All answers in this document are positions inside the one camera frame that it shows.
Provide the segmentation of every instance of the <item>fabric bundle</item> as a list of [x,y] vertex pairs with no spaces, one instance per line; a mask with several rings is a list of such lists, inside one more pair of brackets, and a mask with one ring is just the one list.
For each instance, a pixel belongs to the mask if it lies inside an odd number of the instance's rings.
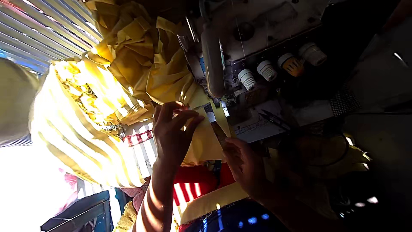
[[126,99],[131,99],[115,88],[111,94],[118,97],[117,102],[94,99],[82,89],[86,86],[82,81],[92,83],[88,78],[93,76],[83,61],[60,61],[50,66],[30,112],[32,141],[83,180],[113,187],[140,187],[145,181],[132,150],[118,136],[103,130],[104,125],[118,123],[115,112],[127,112],[133,104],[127,104]]
[[[181,101],[206,117],[202,105],[209,99],[187,68],[177,33],[181,25],[158,17],[152,20],[145,8],[134,1],[117,5],[110,0],[92,0],[86,5],[93,12],[96,27],[104,39],[88,53],[88,58],[108,70],[130,94],[158,104]],[[227,136],[229,126],[222,107],[213,108]],[[222,158],[220,146],[210,123],[196,129],[184,166],[199,165]]]
[[[119,132],[122,125],[153,117],[153,102],[181,101],[200,115],[209,98],[187,68],[176,33],[179,25],[130,1],[88,1],[104,39],[82,58],[53,62],[30,112],[35,145],[83,180],[140,187],[137,159]],[[214,112],[230,136],[222,107]],[[196,129],[182,165],[222,158],[208,120]]]

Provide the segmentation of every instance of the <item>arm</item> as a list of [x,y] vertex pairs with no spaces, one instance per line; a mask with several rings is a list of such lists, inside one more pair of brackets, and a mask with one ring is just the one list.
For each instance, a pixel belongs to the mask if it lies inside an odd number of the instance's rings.
[[257,202],[269,209],[291,231],[344,231],[339,221],[329,220],[290,194],[279,191],[265,177],[262,159],[236,138],[226,139],[224,151],[233,178]]
[[[181,102],[158,106],[154,113],[154,142],[157,160],[133,231],[170,231],[173,207],[173,181],[183,162],[197,125],[204,119],[195,111],[186,110]],[[181,128],[189,119],[185,131]]]

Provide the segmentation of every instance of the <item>red checkered fabric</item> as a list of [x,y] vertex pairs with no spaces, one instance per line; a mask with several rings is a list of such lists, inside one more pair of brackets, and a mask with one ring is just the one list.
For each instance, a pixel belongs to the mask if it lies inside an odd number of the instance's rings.
[[151,138],[153,138],[152,130],[147,130],[143,133],[128,135],[123,139],[123,141],[127,140],[127,143],[129,144],[129,147],[132,147],[134,145],[140,144],[140,143],[142,143],[146,140],[149,140]]

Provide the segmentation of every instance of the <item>hand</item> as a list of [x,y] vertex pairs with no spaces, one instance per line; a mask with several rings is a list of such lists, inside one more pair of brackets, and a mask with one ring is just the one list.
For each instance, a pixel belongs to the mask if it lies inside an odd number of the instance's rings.
[[262,158],[249,145],[237,138],[226,138],[223,156],[238,182],[249,196],[258,200],[268,194],[271,182],[266,179]]
[[[182,130],[191,118],[193,120],[187,125],[186,130]],[[153,135],[157,147],[157,161],[162,164],[162,167],[177,171],[192,142],[194,130],[203,119],[204,117],[199,116],[196,111],[187,110],[181,102],[168,102],[156,107]]]

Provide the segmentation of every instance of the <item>yellow garment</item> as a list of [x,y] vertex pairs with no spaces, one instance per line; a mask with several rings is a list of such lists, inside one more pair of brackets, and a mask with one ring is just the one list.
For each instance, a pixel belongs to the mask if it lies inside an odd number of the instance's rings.
[[28,114],[39,83],[35,75],[4,58],[0,71],[0,144],[7,144],[29,133]]
[[[67,166],[66,171],[83,180],[113,187],[140,187],[145,181],[137,169],[132,150],[118,137],[102,130],[102,126],[95,123],[93,117],[73,99],[75,91],[69,92],[62,84],[72,79],[71,83],[82,85],[81,82],[86,82],[93,87],[98,86],[93,83],[93,75],[85,65],[84,61],[75,65],[60,61],[50,66],[30,112],[32,141],[47,148],[45,152],[50,152]],[[98,91],[104,91],[104,88],[100,86],[93,91],[99,95]],[[112,116],[115,110],[127,112],[130,108],[125,103],[130,99],[122,88],[111,88],[110,91],[107,97],[117,100],[108,102],[112,105],[99,100],[104,97],[98,96],[87,106],[90,110],[98,106],[98,114],[102,115],[103,121],[108,121],[105,116]]]
[[[181,101],[192,109],[209,103],[203,88],[194,82],[187,68],[176,35],[180,25],[161,17],[153,21],[145,8],[134,1],[118,6],[111,0],[92,0],[86,5],[94,13],[97,28],[104,36],[92,50],[99,57],[89,52],[88,58],[100,65],[110,65],[108,70],[130,94],[158,104]],[[206,116],[204,110],[198,112]],[[227,121],[222,128],[225,133],[229,131]],[[221,159],[221,151],[210,123],[205,120],[196,129],[182,165]]]
[[215,211],[220,207],[224,207],[246,197],[249,197],[249,195],[242,189],[239,183],[235,182],[231,185],[224,186],[196,198],[192,202],[188,203],[186,208],[182,208],[180,206],[178,212],[180,214],[180,222],[178,223],[180,225],[186,224],[196,218]]
[[197,126],[192,143],[183,160],[182,166],[195,166],[206,160],[222,159],[222,146],[216,137],[204,108],[196,110],[205,119]]
[[137,212],[130,201],[124,206],[124,211],[113,232],[128,232],[136,222]]

